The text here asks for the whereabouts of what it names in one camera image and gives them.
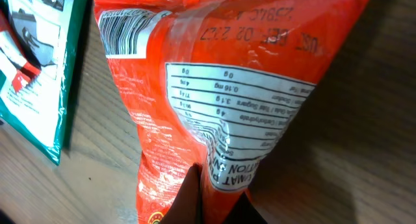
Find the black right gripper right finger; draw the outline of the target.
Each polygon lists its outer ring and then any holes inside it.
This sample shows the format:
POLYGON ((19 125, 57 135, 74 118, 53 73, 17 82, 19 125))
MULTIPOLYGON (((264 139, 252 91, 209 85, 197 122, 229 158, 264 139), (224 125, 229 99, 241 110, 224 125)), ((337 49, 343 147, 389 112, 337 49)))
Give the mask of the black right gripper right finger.
POLYGON ((267 222, 243 193, 223 224, 267 224, 267 222))

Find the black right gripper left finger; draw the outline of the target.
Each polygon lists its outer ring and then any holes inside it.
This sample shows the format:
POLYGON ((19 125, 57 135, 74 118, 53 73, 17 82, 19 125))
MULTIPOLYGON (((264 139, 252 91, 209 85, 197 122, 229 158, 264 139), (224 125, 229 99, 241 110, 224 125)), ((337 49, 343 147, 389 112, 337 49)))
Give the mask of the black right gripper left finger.
POLYGON ((160 224, 197 224, 202 222, 200 191, 201 166, 193 164, 160 224))

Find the red snack bag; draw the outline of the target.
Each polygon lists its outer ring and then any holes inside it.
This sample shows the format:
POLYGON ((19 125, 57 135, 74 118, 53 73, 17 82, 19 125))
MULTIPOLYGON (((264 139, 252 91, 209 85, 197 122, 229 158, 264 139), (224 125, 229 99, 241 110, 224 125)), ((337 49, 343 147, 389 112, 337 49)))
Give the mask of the red snack bag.
POLYGON ((141 146, 139 223, 202 166, 202 216, 223 222, 369 0, 94 0, 141 146))

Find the green gloves package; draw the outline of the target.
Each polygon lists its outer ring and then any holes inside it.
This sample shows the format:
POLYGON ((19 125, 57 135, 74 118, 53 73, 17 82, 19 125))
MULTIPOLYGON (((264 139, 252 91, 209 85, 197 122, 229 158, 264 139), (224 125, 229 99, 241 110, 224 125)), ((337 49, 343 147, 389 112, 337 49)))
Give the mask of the green gloves package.
POLYGON ((55 165, 68 130, 68 99, 88 0, 1 0, 27 60, 41 70, 15 92, 1 72, 1 121, 55 165))

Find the red Nescafe coffee sachet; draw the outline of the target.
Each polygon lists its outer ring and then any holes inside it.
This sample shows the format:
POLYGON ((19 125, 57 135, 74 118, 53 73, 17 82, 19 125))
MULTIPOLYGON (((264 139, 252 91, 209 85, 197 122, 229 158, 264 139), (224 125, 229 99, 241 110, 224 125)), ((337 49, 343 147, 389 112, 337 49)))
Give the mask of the red Nescafe coffee sachet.
POLYGON ((41 70, 25 57, 8 20, 1 12, 1 72, 19 92, 39 76, 41 70))

